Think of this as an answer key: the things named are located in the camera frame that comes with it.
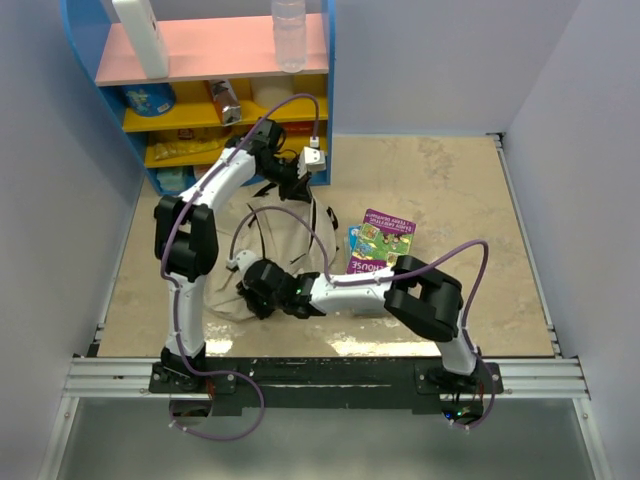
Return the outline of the purple treehouse book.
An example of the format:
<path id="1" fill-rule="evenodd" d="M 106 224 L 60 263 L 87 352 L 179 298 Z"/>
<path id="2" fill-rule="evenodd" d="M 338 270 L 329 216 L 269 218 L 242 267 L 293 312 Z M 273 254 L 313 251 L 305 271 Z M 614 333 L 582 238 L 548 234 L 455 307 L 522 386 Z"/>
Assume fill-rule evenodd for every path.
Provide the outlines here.
<path id="1" fill-rule="evenodd" d="M 404 218 L 368 209 L 360 224 L 359 239 L 346 262 L 347 274 L 368 273 L 392 267 L 411 249 L 416 224 Z"/>

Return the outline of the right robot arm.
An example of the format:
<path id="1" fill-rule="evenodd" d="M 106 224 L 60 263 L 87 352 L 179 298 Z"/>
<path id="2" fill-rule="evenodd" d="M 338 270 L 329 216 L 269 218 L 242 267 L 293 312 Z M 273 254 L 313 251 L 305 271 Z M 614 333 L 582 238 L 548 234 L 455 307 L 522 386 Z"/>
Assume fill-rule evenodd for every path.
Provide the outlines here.
<path id="1" fill-rule="evenodd" d="M 280 310 L 299 319 L 343 310 L 382 310 L 417 336 L 433 341 L 441 365 L 428 374 L 437 387 L 459 393 L 495 393 L 495 378 L 471 341 L 467 320 L 471 301 L 454 277 L 412 256 L 368 273 L 293 275 L 274 261 L 243 250 L 228 262 L 240 274 L 238 294 L 258 318 Z"/>

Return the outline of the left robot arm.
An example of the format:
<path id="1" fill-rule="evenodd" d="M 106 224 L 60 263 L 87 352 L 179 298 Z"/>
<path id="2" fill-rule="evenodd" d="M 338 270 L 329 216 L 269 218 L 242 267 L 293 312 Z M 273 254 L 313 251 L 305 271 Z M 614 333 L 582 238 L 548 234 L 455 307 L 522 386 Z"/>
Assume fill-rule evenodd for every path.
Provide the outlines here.
<path id="1" fill-rule="evenodd" d="M 152 379 L 196 392 L 209 376 L 202 326 L 206 277 L 219 254 L 216 213 L 258 175 L 278 188 L 281 202 L 312 209 L 310 175 L 298 161 L 280 157 L 285 137 L 277 122 L 262 118 L 246 134 L 227 141 L 208 172 L 178 196 L 163 196 L 154 209 L 154 253 L 169 287 L 169 334 Z"/>

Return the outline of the blue tissue pack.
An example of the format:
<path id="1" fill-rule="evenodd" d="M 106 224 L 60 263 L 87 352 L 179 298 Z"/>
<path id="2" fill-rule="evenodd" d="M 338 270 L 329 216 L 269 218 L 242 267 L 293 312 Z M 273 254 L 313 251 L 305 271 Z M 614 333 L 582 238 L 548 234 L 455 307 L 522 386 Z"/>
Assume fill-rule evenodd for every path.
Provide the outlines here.
<path id="1" fill-rule="evenodd" d="M 155 178 L 162 191 L 180 193 L 195 183 L 190 166 L 165 167 L 155 169 Z"/>

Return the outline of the orange flat box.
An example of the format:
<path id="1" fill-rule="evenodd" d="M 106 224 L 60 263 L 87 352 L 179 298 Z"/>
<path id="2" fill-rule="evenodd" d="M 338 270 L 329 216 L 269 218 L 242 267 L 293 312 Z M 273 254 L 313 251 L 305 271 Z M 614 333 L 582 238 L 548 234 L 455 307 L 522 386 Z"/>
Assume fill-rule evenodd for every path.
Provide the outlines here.
<path id="1" fill-rule="evenodd" d="M 301 122 L 286 122 L 283 124 L 284 130 L 288 135 L 294 136 L 307 136 L 310 137 L 314 132 L 313 121 L 301 121 Z"/>

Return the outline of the white round container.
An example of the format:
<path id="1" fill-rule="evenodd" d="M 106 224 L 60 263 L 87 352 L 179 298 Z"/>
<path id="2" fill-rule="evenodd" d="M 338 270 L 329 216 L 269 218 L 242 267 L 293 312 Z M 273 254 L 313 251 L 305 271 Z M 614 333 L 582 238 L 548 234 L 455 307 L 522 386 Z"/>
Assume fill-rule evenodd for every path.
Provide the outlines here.
<path id="1" fill-rule="evenodd" d="M 294 77 L 263 76 L 250 79 L 252 100 L 263 109 L 271 109 L 294 95 Z"/>

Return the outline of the brown silver snack packet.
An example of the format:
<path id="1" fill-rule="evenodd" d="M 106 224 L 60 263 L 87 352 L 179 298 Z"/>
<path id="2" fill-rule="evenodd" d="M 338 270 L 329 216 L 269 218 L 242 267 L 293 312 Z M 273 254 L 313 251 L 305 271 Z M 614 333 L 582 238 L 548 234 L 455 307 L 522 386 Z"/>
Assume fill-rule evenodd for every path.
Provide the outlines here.
<path id="1" fill-rule="evenodd" d="M 209 80 L 209 93 L 220 123 L 223 126 L 238 124 L 242 120 L 242 108 L 231 83 L 224 80 Z"/>

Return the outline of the yellow snack packet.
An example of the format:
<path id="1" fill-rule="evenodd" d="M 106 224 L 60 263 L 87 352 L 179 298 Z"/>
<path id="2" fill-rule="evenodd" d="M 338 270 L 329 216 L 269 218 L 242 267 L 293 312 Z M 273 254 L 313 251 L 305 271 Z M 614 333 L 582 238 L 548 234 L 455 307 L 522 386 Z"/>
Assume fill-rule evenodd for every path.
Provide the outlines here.
<path id="1" fill-rule="evenodd" d="M 212 152 L 224 146 L 217 139 L 210 140 L 175 140 L 158 141 L 153 147 L 153 158 L 156 161 L 164 161 L 182 156 L 191 156 L 199 153 Z"/>

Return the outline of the colourful wooden shelf unit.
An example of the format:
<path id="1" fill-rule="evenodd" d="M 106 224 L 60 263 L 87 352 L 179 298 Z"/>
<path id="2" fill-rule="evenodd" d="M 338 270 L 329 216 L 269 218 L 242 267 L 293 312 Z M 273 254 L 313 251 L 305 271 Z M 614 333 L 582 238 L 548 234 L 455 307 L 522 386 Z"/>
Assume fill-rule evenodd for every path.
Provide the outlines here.
<path id="1" fill-rule="evenodd" d="M 156 21 L 169 55 L 164 78 L 146 77 L 125 29 L 103 1 L 63 1 L 69 45 L 120 136 L 160 194 L 192 185 L 226 140 L 266 116 L 269 95 L 307 93 L 272 114 L 291 160 L 309 145 L 332 153 L 335 4 L 306 16 L 306 64 L 288 74 L 276 62 L 270 16 Z"/>

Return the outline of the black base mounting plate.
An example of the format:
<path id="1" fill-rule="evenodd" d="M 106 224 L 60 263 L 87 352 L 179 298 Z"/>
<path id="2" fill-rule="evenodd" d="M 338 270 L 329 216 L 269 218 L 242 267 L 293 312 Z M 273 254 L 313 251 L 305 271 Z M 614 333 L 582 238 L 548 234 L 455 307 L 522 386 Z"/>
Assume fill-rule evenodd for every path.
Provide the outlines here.
<path id="1" fill-rule="evenodd" d="M 482 401 L 503 392 L 500 368 L 487 366 L 497 391 L 452 392 L 437 387 L 428 374 L 438 357 L 208 357 L 202 388 L 184 392 L 157 382 L 153 394 L 203 397 L 216 415 L 238 415 L 244 408 L 409 410 L 458 420 L 482 414 Z"/>

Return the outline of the blue snack cup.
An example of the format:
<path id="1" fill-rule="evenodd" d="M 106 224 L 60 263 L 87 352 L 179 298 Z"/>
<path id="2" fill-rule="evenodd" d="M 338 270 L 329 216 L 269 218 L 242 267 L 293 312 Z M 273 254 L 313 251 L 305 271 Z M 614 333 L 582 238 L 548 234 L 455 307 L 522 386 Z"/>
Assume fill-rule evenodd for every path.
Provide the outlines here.
<path id="1" fill-rule="evenodd" d="M 164 115 L 176 103 L 176 94 L 168 83 L 126 85 L 121 90 L 129 107 L 142 117 Z"/>

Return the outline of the clear plastic water bottle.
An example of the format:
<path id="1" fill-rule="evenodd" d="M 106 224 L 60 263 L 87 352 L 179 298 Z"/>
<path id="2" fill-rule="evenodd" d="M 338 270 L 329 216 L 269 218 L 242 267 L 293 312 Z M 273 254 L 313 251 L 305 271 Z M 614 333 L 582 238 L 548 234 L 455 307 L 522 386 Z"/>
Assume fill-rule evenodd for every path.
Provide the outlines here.
<path id="1" fill-rule="evenodd" d="M 306 2 L 272 0 L 271 16 L 276 62 L 281 71 L 297 73 L 307 63 Z"/>

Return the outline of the white rectangular bottle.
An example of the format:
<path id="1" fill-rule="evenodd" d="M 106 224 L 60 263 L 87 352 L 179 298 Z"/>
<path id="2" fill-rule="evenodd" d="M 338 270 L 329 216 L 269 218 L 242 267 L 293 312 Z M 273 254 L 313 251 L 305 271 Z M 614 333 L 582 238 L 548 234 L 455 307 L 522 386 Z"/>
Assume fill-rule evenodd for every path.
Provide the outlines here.
<path id="1" fill-rule="evenodd" d="M 169 75 L 169 54 L 149 0 L 113 0 L 112 5 L 149 79 Z"/>

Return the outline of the aluminium rail frame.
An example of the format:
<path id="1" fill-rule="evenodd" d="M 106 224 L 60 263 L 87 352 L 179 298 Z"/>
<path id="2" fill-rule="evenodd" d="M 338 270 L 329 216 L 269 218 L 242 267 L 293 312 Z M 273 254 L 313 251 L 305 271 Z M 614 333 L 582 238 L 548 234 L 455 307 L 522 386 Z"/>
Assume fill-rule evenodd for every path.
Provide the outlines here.
<path id="1" fill-rule="evenodd" d="M 543 297 L 500 139 L 345 136 L 332 180 L 316 188 L 342 224 L 368 207 L 412 218 L 416 250 L 439 256 L 476 237 L 489 267 L 471 323 L 503 392 L 486 395 L 476 429 L 447 425 L 420 373 L 434 347 L 391 320 L 348 315 L 229 326 L 254 385 L 189 420 L 170 407 L 200 395 L 149 391 L 151 343 L 124 339 L 109 317 L 107 345 L 75 359 L 50 444 L 47 479 L 609 479 L 582 366 L 564 358 Z"/>

